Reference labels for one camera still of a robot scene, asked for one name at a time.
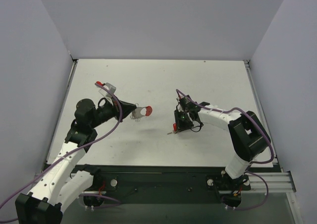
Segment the red cap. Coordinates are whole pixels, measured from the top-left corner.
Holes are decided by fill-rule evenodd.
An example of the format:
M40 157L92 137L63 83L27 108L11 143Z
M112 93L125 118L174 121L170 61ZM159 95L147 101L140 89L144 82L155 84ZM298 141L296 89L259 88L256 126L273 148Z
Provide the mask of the red cap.
M147 109L147 111L145 112L145 116L151 115L151 113L153 112L152 107L151 106L147 106L146 109Z

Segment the red wire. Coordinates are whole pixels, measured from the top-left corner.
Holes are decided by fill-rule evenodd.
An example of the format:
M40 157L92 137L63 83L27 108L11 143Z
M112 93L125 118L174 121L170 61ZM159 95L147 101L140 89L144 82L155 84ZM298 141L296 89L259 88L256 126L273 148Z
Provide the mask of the red wire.
M103 185L99 188L99 195L101 195L101 192L105 189L106 182L103 182Z

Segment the bolt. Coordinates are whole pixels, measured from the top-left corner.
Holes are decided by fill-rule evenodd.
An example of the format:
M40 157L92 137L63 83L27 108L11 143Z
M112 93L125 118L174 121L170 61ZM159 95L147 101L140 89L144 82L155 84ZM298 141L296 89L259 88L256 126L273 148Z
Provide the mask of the bolt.
M208 186L213 186L213 180L210 178L207 180Z
M111 185L112 187L116 187L117 184L118 184L118 181L115 180L115 179L113 179L113 180L110 181L110 185Z

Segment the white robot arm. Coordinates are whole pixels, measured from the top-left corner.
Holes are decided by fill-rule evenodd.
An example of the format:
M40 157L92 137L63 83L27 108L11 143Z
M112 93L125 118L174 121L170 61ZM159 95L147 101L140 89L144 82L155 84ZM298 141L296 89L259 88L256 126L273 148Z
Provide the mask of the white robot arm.
M96 85L101 88L106 86L106 90L111 94L115 92L115 87L111 84L97 82ZM97 108L90 99L82 99L77 103L75 119L52 168L27 195L20 194L17 197L15 206L19 223L59 224L64 211L83 191L88 188L98 190L102 186L104 181L100 169L91 165L84 165L70 181L66 182L66 180L88 152L88 143L97 141L95 140L97 126L113 117L122 121L130 113L133 115L132 119L140 119L144 115L141 114L143 108L113 98L103 89L100 93L103 98L98 102ZM145 108L146 116L149 116L152 108L150 106Z
M231 179L238 179L245 173L254 158L266 149L267 143L263 136L243 114L224 112L206 102L201 103L201 106L206 109L201 109L187 97L190 98L187 95L178 99L179 104L174 111L174 132L192 129L193 122L198 123L200 129L207 123L228 131L236 153L226 166L225 172ZM247 114L268 137L257 116L250 111Z

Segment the white table surface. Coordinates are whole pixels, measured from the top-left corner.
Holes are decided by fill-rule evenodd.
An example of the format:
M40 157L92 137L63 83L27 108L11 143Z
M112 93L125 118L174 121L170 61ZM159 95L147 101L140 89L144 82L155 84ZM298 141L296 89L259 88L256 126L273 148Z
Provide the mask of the white table surface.
M75 106L83 98L97 104L101 98L96 81L117 87L120 100L150 105L153 113L135 122L127 117L117 130L94 144L78 163L92 165L225 167L234 155L229 133L205 125L199 133L170 134L175 122L178 88L197 102L222 109L258 110L242 61L80 59L51 144L48 164L58 154ZM108 132L115 119L97 128L98 137ZM268 160L268 149L257 157ZM253 165L254 167L272 167Z

